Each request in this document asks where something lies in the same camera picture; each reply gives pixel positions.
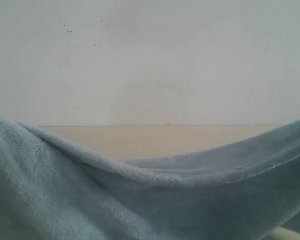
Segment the light blue terry towel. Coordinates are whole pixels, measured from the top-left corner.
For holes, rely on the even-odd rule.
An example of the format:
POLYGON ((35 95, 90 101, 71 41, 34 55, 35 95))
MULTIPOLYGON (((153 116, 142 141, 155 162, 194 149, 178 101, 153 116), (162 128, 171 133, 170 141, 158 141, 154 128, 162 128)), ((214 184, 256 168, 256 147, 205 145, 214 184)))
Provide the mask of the light blue terry towel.
POLYGON ((300 120, 221 147, 110 159, 0 117, 0 240, 300 233, 300 120))

